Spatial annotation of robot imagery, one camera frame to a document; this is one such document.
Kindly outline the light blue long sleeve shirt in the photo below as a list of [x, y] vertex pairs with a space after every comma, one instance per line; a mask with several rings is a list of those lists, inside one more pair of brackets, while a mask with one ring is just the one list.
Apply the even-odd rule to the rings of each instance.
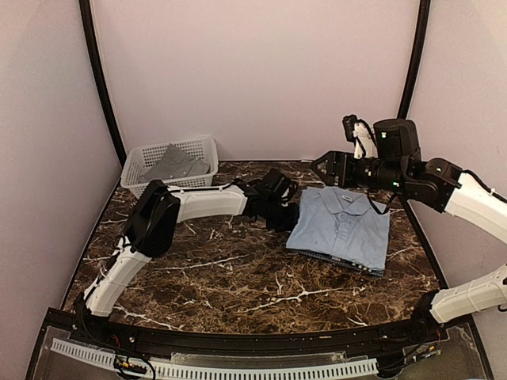
[[286, 243], [288, 249], [343, 259], [373, 271], [384, 271], [390, 213], [381, 203], [338, 187], [302, 191], [299, 219]]

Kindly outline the blue checked shirt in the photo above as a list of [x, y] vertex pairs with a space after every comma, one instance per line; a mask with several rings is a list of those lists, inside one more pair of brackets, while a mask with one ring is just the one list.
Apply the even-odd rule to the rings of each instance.
[[[330, 258], [331, 257], [336, 257], [336, 256], [331, 256], [329, 254], [317, 253], [317, 252], [312, 252], [312, 251], [308, 251], [308, 250], [294, 250], [294, 253], [302, 254], [302, 255], [304, 255], [306, 257], [311, 257], [311, 258], [314, 258], [316, 260], [322, 260], [322, 261], [325, 261], [327, 263], [335, 264], [335, 263], [332, 263], [330, 261]], [[375, 269], [374, 272], [363, 272], [363, 273], [369, 274], [370, 276], [382, 277], [383, 274], [384, 274], [384, 270]]]

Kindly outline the black white plaid shirt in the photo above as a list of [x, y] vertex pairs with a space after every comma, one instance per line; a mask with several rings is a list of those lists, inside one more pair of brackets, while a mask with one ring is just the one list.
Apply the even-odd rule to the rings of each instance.
[[354, 262], [351, 262], [351, 261], [347, 261], [347, 260], [343, 260], [341, 258], [338, 258], [338, 257], [334, 257], [332, 256], [330, 258], [330, 261], [332, 263], [335, 263], [335, 264], [338, 264], [344, 268], [351, 268], [351, 269], [354, 269], [354, 270], [358, 270], [358, 271], [363, 271], [363, 272], [374, 272], [375, 269], [372, 269], [372, 268], [368, 268], [362, 264], [357, 264], [357, 263], [354, 263]]

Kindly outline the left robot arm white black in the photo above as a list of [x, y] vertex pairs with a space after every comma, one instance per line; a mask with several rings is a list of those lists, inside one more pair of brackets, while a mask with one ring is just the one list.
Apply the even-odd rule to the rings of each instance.
[[261, 179], [235, 179], [224, 185], [181, 188], [152, 180], [137, 200], [112, 255], [95, 280], [78, 296], [74, 308], [84, 317], [80, 330], [95, 345], [112, 338], [109, 317], [128, 284], [150, 261], [166, 254], [179, 223], [220, 215], [263, 219], [268, 230], [292, 230], [299, 217], [293, 202], [298, 189], [276, 169]]

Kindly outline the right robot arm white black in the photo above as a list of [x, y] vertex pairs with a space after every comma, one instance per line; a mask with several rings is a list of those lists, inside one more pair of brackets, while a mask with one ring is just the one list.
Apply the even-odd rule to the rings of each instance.
[[[326, 185], [391, 192], [415, 200], [439, 213], [463, 219], [500, 241], [506, 240], [506, 199], [469, 169], [443, 158], [423, 161], [416, 124], [388, 119], [368, 126], [354, 115], [342, 120], [354, 151], [331, 150], [311, 163]], [[506, 266], [450, 289], [424, 295], [404, 336], [420, 344], [435, 325], [496, 307], [506, 306]]]

